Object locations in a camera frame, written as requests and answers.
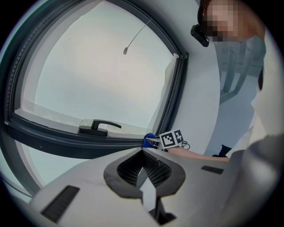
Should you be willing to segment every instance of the sky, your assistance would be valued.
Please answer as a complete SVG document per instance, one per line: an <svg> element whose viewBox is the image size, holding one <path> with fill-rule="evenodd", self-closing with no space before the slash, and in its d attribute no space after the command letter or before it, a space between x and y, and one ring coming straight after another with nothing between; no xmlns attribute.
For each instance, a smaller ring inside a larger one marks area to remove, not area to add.
<svg viewBox="0 0 284 227"><path fill-rule="evenodd" d="M172 54L145 24L102 1L75 21L50 52L35 103L80 119L147 128Z"/></svg>

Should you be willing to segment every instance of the cable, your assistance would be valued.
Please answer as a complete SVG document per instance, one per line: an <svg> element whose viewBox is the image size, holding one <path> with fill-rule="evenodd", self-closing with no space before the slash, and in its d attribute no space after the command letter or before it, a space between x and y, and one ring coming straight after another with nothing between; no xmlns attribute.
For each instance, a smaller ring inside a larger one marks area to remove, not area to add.
<svg viewBox="0 0 284 227"><path fill-rule="evenodd" d="M187 141L183 141L183 142L181 142L181 147L182 148L184 148L185 149L185 146L189 146L189 148L187 149L187 150L189 150L190 149L190 145L187 143Z"/></svg>
<svg viewBox="0 0 284 227"><path fill-rule="evenodd" d="M152 20L152 18L151 18L151 20ZM148 24L151 20L149 20L149 21L147 22L147 24ZM145 24L143 28L145 28L145 26L146 26L147 24ZM143 28L141 28L141 30L137 33L136 36L138 36L138 34L142 31ZM133 38L133 40L131 41L130 44L132 44L132 42L134 41L134 39L136 38L136 36ZM128 45L128 47L130 46L130 44ZM128 48L128 47L127 47L127 48Z"/></svg>

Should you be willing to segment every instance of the blue object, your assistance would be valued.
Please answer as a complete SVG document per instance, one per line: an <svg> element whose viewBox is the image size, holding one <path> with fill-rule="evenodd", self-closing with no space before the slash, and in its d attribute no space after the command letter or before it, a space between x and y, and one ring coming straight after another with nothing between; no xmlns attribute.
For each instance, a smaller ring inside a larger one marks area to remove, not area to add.
<svg viewBox="0 0 284 227"><path fill-rule="evenodd" d="M144 136L144 143L143 143L143 147L147 147L147 148L155 148L153 145L149 144L146 141L146 138L157 138L153 133L148 133L146 134L146 136Z"/></svg>

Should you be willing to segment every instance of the curved window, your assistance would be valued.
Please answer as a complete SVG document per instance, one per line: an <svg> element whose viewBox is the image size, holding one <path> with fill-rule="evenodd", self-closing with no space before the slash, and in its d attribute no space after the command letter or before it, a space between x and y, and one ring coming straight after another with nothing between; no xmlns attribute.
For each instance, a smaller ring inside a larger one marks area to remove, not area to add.
<svg viewBox="0 0 284 227"><path fill-rule="evenodd" d="M141 146L174 119L187 53L158 15L130 1L42 2L9 47L10 65L1 67L11 160L19 154L8 144L17 142L66 158L101 157Z"/></svg>
<svg viewBox="0 0 284 227"><path fill-rule="evenodd" d="M34 171L38 172L39 176L42 178L44 185L49 184L72 167L84 161L87 161L87 159L60 157L41 152L24 144L21 145L29 152L29 155L31 156L32 162L35 167Z"/></svg>
<svg viewBox="0 0 284 227"><path fill-rule="evenodd" d="M124 55L144 23L106 1L86 9L54 24L39 42L15 113L71 133L84 119L87 125L92 119L120 124L121 129L107 127L112 136L153 132L165 70L175 58L149 27Z"/></svg>
<svg viewBox="0 0 284 227"><path fill-rule="evenodd" d="M18 181L18 179L15 177L15 175L9 168L9 165L5 160L1 150L0 150L0 173L3 179L9 179L9 181L14 185L22 187L22 184Z"/></svg>

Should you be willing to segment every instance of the black grille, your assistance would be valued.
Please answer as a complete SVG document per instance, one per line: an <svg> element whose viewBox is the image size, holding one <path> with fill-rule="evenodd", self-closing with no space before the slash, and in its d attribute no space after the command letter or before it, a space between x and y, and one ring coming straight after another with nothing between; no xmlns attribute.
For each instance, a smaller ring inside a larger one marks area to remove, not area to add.
<svg viewBox="0 0 284 227"><path fill-rule="evenodd" d="M209 171L209 172L213 172L213 173L217 173L217 174L222 174L224 169L222 168L216 168L216 167L212 167L212 166L203 166L201 169Z"/></svg>
<svg viewBox="0 0 284 227"><path fill-rule="evenodd" d="M79 190L77 187L67 186L51 201L41 214L52 222L57 223Z"/></svg>
<svg viewBox="0 0 284 227"><path fill-rule="evenodd" d="M136 187L138 174L142 169L143 154L138 152L126 161L122 162L117 172L119 176L124 179L127 183Z"/></svg>
<svg viewBox="0 0 284 227"><path fill-rule="evenodd" d="M140 151L122 162L118 166L117 172L127 183L136 187L138 174L142 167L145 169L154 187L159 186L167 180L172 172L167 164L144 151Z"/></svg>
<svg viewBox="0 0 284 227"><path fill-rule="evenodd" d="M157 160L150 154L147 154L146 152L143 153L145 159L143 167L152 184L157 187L170 177L172 170L168 165Z"/></svg>

